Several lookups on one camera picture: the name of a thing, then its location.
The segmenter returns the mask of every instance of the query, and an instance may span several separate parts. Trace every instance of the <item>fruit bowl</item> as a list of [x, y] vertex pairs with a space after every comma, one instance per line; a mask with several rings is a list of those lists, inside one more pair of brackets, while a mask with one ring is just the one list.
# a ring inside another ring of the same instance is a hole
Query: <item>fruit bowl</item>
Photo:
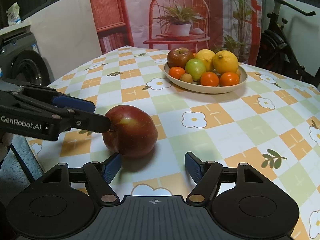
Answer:
[[199, 85], [197, 82], [193, 83], [187, 83], [184, 81], [181, 81], [179, 79], [173, 78], [172, 76], [169, 76], [169, 66], [168, 64], [164, 65], [164, 74], [167, 76], [167, 78], [174, 84], [176, 84], [179, 87], [182, 87], [184, 89], [194, 91], [194, 92], [199, 92], [199, 93], [204, 93], [204, 94], [223, 94], [223, 93], [228, 93], [233, 90], [239, 89], [244, 86], [245, 82], [247, 81], [248, 75], [245, 72], [245, 70], [239, 65], [239, 70], [240, 70], [240, 83], [234, 86], [227, 86], [227, 87], [208, 87], [208, 86], [202, 86]]

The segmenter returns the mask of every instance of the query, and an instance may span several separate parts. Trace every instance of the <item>washing machine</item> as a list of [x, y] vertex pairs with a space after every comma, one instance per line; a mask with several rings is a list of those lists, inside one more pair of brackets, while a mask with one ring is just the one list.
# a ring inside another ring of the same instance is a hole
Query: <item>washing machine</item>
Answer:
[[4, 78], [37, 85], [50, 84], [48, 68], [30, 31], [0, 37], [0, 68]]

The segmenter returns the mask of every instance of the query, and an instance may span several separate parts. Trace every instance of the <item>tablecloth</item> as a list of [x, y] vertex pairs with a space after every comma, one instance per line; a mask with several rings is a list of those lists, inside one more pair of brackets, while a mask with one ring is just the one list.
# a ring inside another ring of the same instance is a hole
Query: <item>tablecloth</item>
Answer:
[[[292, 234], [320, 239], [320, 93], [316, 87], [242, 64], [245, 87], [226, 94], [199, 94], [163, 74], [167, 50], [122, 47], [74, 69], [50, 87], [93, 101], [95, 113], [136, 106], [158, 130], [155, 151], [123, 160], [111, 187], [124, 195], [182, 195], [194, 183], [184, 170], [191, 151], [202, 161], [236, 167], [246, 162], [287, 192], [300, 208]], [[60, 162], [82, 167], [109, 155], [102, 135], [72, 129], [57, 142], [27, 138], [48, 171]], [[84, 185], [72, 184], [85, 191]], [[223, 185], [220, 191], [234, 185]]]

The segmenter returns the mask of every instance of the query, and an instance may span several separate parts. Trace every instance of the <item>person's hand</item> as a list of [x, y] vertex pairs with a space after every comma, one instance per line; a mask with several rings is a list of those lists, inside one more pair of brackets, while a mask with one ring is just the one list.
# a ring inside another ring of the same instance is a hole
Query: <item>person's hand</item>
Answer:
[[0, 162], [6, 157], [8, 153], [7, 147], [10, 146], [13, 139], [13, 134], [5, 133], [0, 139]]

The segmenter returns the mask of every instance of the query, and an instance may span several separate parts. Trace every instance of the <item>blue gripper pad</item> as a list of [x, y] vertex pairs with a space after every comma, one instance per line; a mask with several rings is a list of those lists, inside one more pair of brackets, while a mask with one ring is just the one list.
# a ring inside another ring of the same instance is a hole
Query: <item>blue gripper pad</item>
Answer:
[[189, 154], [184, 156], [184, 165], [193, 181], [198, 184], [203, 177], [200, 165], [193, 158], [191, 158]]
[[121, 168], [121, 155], [118, 154], [113, 160], [111, 160], [106, 166], [102, 178], [108, 184], [111, 183]]
[[64, 108], [68, 106], [70, 108], [79, 109], [89, 113], [93, 113], [96, 109], [96, 106], [94, 105], [93, 102], [85, 101], [79, 98], [74, 98], [69, 96], [55, 97], [52, 100], [52, 103], [59, 108]]

